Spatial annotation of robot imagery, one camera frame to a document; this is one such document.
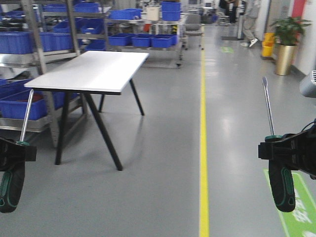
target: white table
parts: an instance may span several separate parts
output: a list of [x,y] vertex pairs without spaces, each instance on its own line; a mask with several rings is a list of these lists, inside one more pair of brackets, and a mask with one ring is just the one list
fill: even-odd
[[55,164],[61,163],[70,95],[77,92],[86,98],[117,169],[123,169],[91,94],[120,95],[129,82],[144,115],[132,78],[148,56],[148,53],[88,51],[25,84],[36,90],[65,92]]

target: yellow trash bin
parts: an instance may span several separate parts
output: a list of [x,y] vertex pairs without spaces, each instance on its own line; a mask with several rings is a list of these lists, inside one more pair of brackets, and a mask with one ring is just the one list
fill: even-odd
[[273,46],[275,44],[275,34],[265,33],[264,41],[262,42],[262,57],[271,57]]
[[264,42],[274,42],[275,41],[275,34],[274,33],[265,33]]
[[262,57],[271,57],[273,53],[274,42],[262,42]]

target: gray floor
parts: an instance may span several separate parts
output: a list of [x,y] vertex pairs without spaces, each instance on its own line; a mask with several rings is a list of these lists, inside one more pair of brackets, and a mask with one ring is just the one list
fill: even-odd
[[[206,102],[210,236],[284,236],[257,145],[269,135],[262,76],[277,134],[315,118],[315,100],[299,93],[302,77],[274,74],[261,47],[221,40],[233,27],[206,27]],[[234,53],[224,53],[222,46]],[[190,41],[180,69],[141,68],[131,90],[107,96],[102,117],[124,166],[116,171],[90,116],[55,166],[49,131],[32,145],[17,210],[0,215],[1,237],[197,237],[201,53]],[[16,132],[0,135],[17,139]],[[302,174],[315,196],[316,188]]]

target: black table leg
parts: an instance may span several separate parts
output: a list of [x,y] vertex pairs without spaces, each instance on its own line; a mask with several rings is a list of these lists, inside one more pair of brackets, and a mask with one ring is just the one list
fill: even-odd
[[102,112],[104,97],[105,97],[105,95],[101,95],[101,100],[100,100],[100,104],[99,104],[99,113]]
[[61,114],[61,121],[60,121],[60,126],[59,126],[59,136],[58,136],[57,152],[56,152],[56,159],[55,159],[56,165],[59,165],[61,163],[61,155],[63,152],[63,140],[64,140],[64,134],[65,134],[65,127],[67,123],[70,95],[71,93],[65,92],[64,106],[63,106],[63,111]]
[[132,87],[132,90],[133,90],[133,93],[134,93],[134,96],[135,96],[135,99],[136,99],[139,111],[140,111],[141,115],[145,115],[145,113],[143,111],[143,107],[142,107],[142,105],[140,103],[140,100],[138,98],[138,94],[137,94],[137,91],[136,91],[133,79],[129,80],[129,83],[130,83],[130,86]]
[[120,171],[123,170],[122,164],[120,163],[119,157],[118,157],[118,155],[117,155],[117,153],[115,151],[115,148],[114,148],[114,146],[112,144],[110,136],[109,136],[108,132],[105,129],[105,125],[104,125],[104,123],[103,123],[103,121],[102,121],[102,119],[101,119],[101,117],[100,117],[100,115],[98,113],[97,107],[95,106],[91,95],[88,94],[88,93],[84,93],[84,96],[85,96],[85,98],[87,100],[87,103],[88,103],[88,105],[89,105],[89,107],[90,107],[90,109],[92,111],[94,119],[95,119],[95,121],[98,124],[98,127],[99,127],[99,129],[101,131],[101,134],[103,136],[103,139],[104,139],[105,143],[108,146],[108,149],[109,149],[109,151],[111,153],[112,159],[113,159],[117,169],[120,170]]

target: cardboard box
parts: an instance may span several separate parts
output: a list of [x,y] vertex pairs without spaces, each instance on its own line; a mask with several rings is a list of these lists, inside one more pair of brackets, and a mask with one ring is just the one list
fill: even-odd
[[147,20],[158,21],[159,20],[159,6],[148,6],[147,8]]

